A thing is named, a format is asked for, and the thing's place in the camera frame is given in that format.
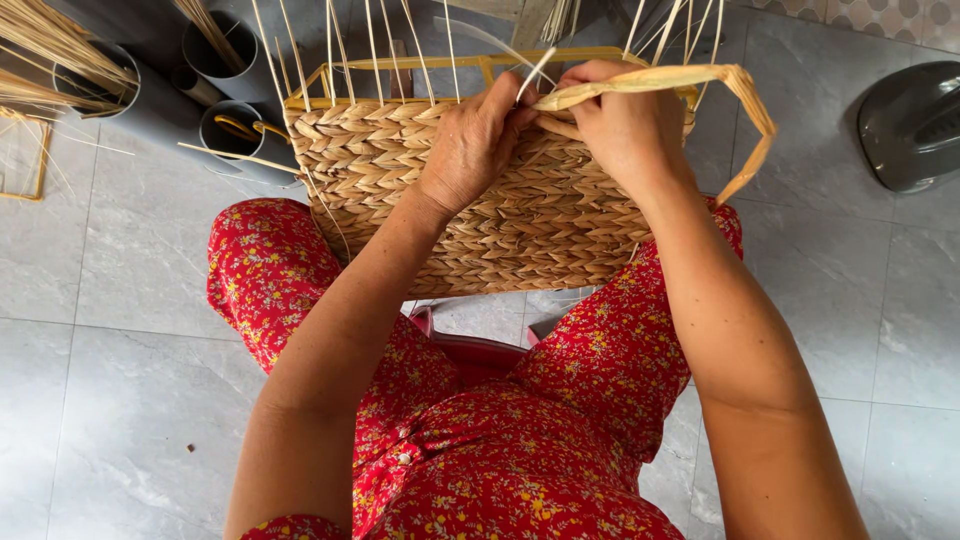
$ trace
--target braided fiber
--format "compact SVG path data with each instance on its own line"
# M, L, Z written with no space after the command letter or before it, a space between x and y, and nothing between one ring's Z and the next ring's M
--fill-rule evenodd
M411 299L564 289L606 283L651 238L639 209L593 160L564 110L602 91L645 91L719 79L741 99L763 138L717 198L722 204L760 167L776 125L736 65L666 66L544 96L520 134L507 172L446 227L417 275ZM430 156L437 124L456 103L360 102L286 112L297 160L309 171L314 220L343 264L376 233ZM693 128L687 110L684 135Z

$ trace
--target hand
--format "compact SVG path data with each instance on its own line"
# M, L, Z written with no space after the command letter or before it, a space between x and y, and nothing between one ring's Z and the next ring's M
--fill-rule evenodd
M588 61L567 70L557 88L606 81L638 69L644 68L625 61ZM684 158L684 104L672 89L606 92L570 111L593 157L631 195L659 182L696 188Z
M493 86L441 117L430 158L411 187L432 201L447 221L507 170L520 132L537 117L529 108L538 97L532 86L514 109L521 84L516 73L503 73Z

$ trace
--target marble tile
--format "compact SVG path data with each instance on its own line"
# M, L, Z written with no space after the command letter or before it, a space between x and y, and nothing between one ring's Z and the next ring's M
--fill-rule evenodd
M924 2L924 47L960 53L960 1Z
M927 0L827 0L825 22L870 36L919 43Z
M960 409L960 233L894 226L874 401Z
M894 195L874 178L861 155L855 115L861 93L909 65L911 51L907 43L754 12L745 66L780 132L763 167L737 196L890 219ZM741 114L734 171L758 139L750 119Z
M599 289L600 287L579 287L565 290L527 291L526 306L523 310L523 339L520 346L530 346L527 341L527 327L537 323L552 327L574 306Z
M104 126L90 203L77 324L239 339L206 304L206 242L220 210L262 184L214 175Z
M751 201L733 205L747 267L790 326L818 395L869 401L891 225Z
M0 319L0 523L9 538L47 535L72 333Z
M874 404L860 510L875 540L955 538L960 411Z
M509 345L522 339L526 293L504 292L435 301L433 322L437 331L485 337Z
M51 540L220 537L252 408L207 367L225 362L252 360L230 341L76 328Z
M640 469L640 497L655 504L686 534L700 440L700 397L688 386L663 423L663 441L652 463Z
M97 147L67 137L96 143L99 124L75 116L62 120L53 123L44 199L0 198L2 317L73 323Z
M867 448L867 433L870 426L870 406L865 402L821 399L827 416L833 442L840 455L847 482L854 495L860 490L863 478L864 459ZM700 428L700 446L697 451L696 476L693 480L693 500L690 504L688 540L723 540L723 511L720 506L720 490L716 471L710 457L707 431Z

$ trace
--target red floral dress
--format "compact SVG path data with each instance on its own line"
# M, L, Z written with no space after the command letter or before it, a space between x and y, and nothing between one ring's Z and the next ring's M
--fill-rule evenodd
M733 209L714 219L742 256ZM268 374L340 272L308 208L287 199L224 210L209 261L210 304ZM654 242L505 380L465 387L457 367L398 315L357 411L352 536L681 538L637 495L636 479L689 379ZM294 515L242 538L347 536L322 516Z

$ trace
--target woman's right hand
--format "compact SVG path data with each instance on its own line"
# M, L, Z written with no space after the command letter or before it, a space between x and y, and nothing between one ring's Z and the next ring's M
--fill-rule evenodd
M588 61L567 70L557 88L606 81L638 69L644 68L625 61ZM606 92L570 111L593 157L635 199L663 182L696 188L684 158L684 104L672 89Z

